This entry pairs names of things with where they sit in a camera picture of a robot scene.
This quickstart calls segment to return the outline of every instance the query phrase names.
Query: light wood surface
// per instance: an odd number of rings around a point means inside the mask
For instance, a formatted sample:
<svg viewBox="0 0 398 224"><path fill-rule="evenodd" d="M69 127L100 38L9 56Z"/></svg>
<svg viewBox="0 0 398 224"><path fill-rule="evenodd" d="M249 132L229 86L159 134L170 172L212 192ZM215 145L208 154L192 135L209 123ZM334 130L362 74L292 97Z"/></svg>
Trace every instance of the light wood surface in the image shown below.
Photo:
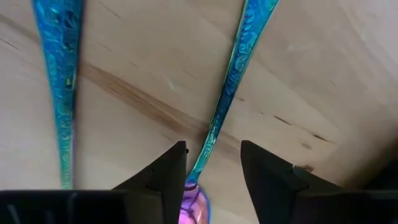
<svg viewBox="0 0 398 224"><path fill-rule="evenodd" d="M190 164L243 0L87 0L76 174L110 189L178 140ZM200 178L214 223L256 223L239 159L251 140L326 180L377 170L398 130L398 2L280 0ZM0 189L59 188L49 89L29 0L0 1Z"/></svg>

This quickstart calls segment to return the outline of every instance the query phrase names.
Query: dark wood streak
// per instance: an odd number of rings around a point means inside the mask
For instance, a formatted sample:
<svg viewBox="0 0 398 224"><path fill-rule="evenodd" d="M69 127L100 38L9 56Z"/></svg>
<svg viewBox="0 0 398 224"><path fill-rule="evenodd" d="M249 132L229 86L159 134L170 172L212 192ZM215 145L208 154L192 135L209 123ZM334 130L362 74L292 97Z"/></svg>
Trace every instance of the dark wood streak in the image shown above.
<svg viewBox="0 0 398 224"><path fill-rule="evenodd" d="M80 75L177 134L192 138L197 142L204 140L203 133L206 132L208 126L206 123L176 110L109 72L83 63L80 67ZM227 144L226 148L238 148L240 145L237 139L226 133L221 133L220 137L221 144Z"/></svg>
<svg viewBox="0 0 398 224"><path fill-rule="evenodd" d="M3 41L4 43L6 43L7 45L10 45L12 48L19 50L19 48L16 47L15 45L13 45L12 43L10 43L10 42L8 42L6 40L3 40L2 38L0 38L0 40Z"/></svg>
<svg viewBox="0 0 398 224"><path fill-rule="evenodd" d="M106 6L104 3L102 3L101 1L98 1L98 3L100 5L102 5L106 10L108 10L111 14L116 16L118 19L122 19L122 17L120 17L116 12L114 12L112 9L110 9L108 6Z"/></svg>
<svg viewBox="0 0 398 224"><path fill-rule="evenodd" d="M274 115L274 118L278 119L279 121L281 121L281 122L283 122L283 123L285 123L285 124L292 125L292 124L290 124L289 122L285 121L284 119L282 119L282 118L280 118L280 117L278 117L278 116L276 116L276 115Z"/></svg>
<svg viewBox="0 0 398 224"><path fill-rule="evenodd" d="M134 66L134 67L136 67L136 68L139 68L138 65L136 63L132 62L132 61L129 61L129 64Z"/></svg>
<svg viewBox="0 0 398 224"><path fill-rule="evenodd" d="M321 139L322 141L329 142L328 140L326 140L325 138L323 138L319 134L313 134L312 136L316 137L317 139Z"/></svg>
<svg viewBox="0 0 398 224"><path fill-rule="evenodd" d="M237 99L237 100L239 100L239 101L242 101L242 102L244 102L244 98L243 98L243 97L238 97L238 96L235 96L235 99Z"/></svg>
<svg viewBox="0 0 398 224"><path fill-rule="evenodd" d="M301 146L303 146L304 148L306 148L306 149L308 149L308 150L311 150L312 149L312 147L309 145L309 144L307 144L307 143L301 143Z"/></svg>
<svg viewBox="0 0 398 224"><path fill-rule="evenodd" d="M26 29L24 26L19 25L18 23L12 21L10 18L6 17L3 14L0 14L0 22L13 28L14 30L21 33L23 36L26 36L30 40L33 40L35 43L40 44L39 35L36 32L32 32L29 29Z"/></svg>
<svg viewBox="0 0 398 224"><path fill-rule="evenodd" d="M177 142L178 139L172 138L170 136L168 136L167 134L164 133L160 133L163 137L165 137L166 139L170 140L171 142Z"/></svg>

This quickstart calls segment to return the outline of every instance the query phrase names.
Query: iridescent spoon handle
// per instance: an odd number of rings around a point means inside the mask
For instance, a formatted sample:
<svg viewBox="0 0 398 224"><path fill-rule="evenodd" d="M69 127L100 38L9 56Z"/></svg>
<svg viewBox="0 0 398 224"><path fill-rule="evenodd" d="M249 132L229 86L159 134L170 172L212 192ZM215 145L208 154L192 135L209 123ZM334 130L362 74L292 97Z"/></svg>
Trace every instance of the iridescent spoon handle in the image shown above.
<svg viewBox="0 0 398 224"><path fill-rule="evenodd" d="M276 4L277 0L246 0L244 3L243 14L239 23L238 33L236 34L223 89L211 119L201 153L187 178L187 183L189 184L197 183L199 175L214 148L229 106L231 106L250 58Z"/></svg>
<svg viewBox="0 0 398 224"><path fill-rule="evenodd" d="M32 0L52 94L60 179L73 188L73 133L76 73L83 0Z"/></svg>

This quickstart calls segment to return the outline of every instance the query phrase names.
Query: engraved pattern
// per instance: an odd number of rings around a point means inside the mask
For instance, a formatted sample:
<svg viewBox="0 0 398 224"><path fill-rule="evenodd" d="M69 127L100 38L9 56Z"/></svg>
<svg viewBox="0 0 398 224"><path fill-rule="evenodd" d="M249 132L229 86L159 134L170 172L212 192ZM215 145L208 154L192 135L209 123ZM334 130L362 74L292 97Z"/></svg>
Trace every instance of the engraved pattern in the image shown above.
<svg viewBox="0 0 398 224"><path fill-rule="evenodd" d="M198 177L213 150L229 106L231 106L239 83L253 55L254 48L277 2L278 0L246 0L244 4L223 89L211 119L208 135L201 153L188 176L188 183L197 183Z"/></svg>
<svg viewBox="0 0 398 224"><path fill-rule="evenodd" d="M73 188L74 96L83 0L32 0L52 94L60 178Z"/></svg>

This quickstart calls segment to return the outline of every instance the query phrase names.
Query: anodized metal spoon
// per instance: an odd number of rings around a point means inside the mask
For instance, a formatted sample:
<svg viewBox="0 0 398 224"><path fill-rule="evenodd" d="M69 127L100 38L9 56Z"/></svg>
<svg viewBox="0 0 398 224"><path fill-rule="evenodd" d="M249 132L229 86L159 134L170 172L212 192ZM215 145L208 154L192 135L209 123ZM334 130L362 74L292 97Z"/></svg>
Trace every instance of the anodized metal spoon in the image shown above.
<svg viewBox="0 0 398 224"><path fill-rule="evenodd" d="M32 0L57 132L62 189L73 188L76 73L83 0Z"/></svg>
<svg viewBox="0 0 398 224"><path fill-rule="evenodd" d="M223 89L211 119L205 143L185 182L179 224L210 223L210 203L203 189L198 185L198 178L213 151L239 83L277 2L278 0L246 0L244 3Z"/></svg>

